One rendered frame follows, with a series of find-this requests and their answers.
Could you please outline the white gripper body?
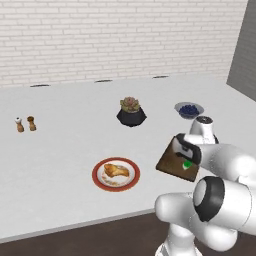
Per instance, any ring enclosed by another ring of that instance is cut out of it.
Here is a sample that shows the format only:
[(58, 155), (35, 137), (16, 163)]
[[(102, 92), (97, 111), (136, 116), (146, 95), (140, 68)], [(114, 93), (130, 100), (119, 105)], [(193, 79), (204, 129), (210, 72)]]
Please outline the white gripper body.
[(184, 157), (186, 159), (194, 159), (198, 152), (198, 148), (185, 140), (185, 135), (179, 133), (174, 137), (174, 153), (177, 156)]

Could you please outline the brown wooden cutting board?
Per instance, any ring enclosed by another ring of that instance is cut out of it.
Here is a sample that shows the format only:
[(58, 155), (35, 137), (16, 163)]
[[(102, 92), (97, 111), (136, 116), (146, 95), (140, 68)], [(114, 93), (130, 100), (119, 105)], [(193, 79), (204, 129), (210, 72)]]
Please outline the brown wooden cutting board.
[(184, 157), (177, 156), (173, 151), (172, 144), (173, 140), (171, 140), (158, 161), (156, 169), (183, 180), (194, 182), (196, 180), (199, 167)]

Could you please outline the golden brown cooked meat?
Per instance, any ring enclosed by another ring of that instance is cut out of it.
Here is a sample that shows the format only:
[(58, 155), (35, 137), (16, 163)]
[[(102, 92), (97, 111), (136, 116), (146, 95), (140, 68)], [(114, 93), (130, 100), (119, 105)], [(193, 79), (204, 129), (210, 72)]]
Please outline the golden brown cooked meat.
[(115, 176), (124, 176), (124, 177), (129, 176), (129, 170), (126, 167), (123, 167), (120, 165), (105, 164), (104, 171), (111, 178)]

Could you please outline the red rimmed white plate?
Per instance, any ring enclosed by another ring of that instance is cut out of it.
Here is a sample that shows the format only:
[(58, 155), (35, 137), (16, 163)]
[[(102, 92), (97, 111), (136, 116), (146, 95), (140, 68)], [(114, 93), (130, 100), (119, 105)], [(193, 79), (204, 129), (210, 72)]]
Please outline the red rimmed white plate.
[[(105, 164), (114, 164), (126, 167), (129, 170), (129, 176), (109, 177), (104, 171)], [(130, 159), (121, 157), (111, 157), (98, 162), (92, 171), (93, 182), (101, 189), (110, 192), (121, 192), (131, 189), (137, 184), (140, 178), (139, 167)]]

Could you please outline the dark blueberries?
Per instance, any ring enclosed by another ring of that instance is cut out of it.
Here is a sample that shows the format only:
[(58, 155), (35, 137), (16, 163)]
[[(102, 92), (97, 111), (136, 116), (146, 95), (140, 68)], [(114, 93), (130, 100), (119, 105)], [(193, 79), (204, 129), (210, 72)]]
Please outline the dark blueberries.
[(179, 112), (183, 115), (197, 115), (198, 110), (195, 105), (184, 105), (180, 108)]

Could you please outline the pale blue bowl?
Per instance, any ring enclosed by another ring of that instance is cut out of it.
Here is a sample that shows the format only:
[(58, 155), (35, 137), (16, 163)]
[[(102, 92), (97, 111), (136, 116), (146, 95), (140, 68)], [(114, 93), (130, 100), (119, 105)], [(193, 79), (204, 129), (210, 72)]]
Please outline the pale blue bowl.
[[(195, 105), (197, 110), (198, 110), (198, 114), (197, 115), (193, 115), (193, 116), (190, 116), (190, 115), (183, 115), (179, 112), (180, 108), (184, 105)], [(185, 119), (194, 119), (196, 118), (197, 116), (199, 116), (200, 114), (202, 114), (204, 112), (204, 108), (196, 103), (192, 103), (192, 102), (179, 102), (175, 105), (174, 109), (178, 112), (178, 114), (182, 117), (182, 118), (185, 118)]]

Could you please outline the succulent in black pot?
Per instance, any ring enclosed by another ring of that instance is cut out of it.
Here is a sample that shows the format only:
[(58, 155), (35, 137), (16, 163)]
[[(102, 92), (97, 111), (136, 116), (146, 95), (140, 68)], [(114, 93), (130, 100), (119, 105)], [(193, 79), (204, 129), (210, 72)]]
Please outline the succulent in black pot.
[(120, 106), (121, 109), (117, 114), (117, 119), (125, 126), (139, 126), (147, 118), (139, 101), (134, 97), (125, 97), (120, 101)]

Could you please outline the wooden pepper mill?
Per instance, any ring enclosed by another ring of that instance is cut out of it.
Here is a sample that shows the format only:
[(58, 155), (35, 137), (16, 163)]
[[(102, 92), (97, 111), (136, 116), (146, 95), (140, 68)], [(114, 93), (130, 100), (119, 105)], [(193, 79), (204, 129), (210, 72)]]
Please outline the wooden pepper mill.
[(36, 125), (34, 123), (34, 117), (33, 116), (28, 116), (27, 121), (29, 123), (30, 131), (35, 131), (37, 128), (36, 128)]

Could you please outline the wooden salt shaker white top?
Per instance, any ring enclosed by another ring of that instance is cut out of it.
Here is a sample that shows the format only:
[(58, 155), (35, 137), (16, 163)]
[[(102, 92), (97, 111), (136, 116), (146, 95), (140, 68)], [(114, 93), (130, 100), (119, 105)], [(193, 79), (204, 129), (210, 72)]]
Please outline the wooden salt shaker white top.
[(16, 119), (15, 119), (15, 122), (16, 122), (16, 125), (17, 125), (17, 130), (18, 130), (18, 132), (24, 132), (24, 127), (23, 127), (23, 125), (22, 125), (22, 119), (21, 118), (19, 118), (19, 117), (17, 117)]

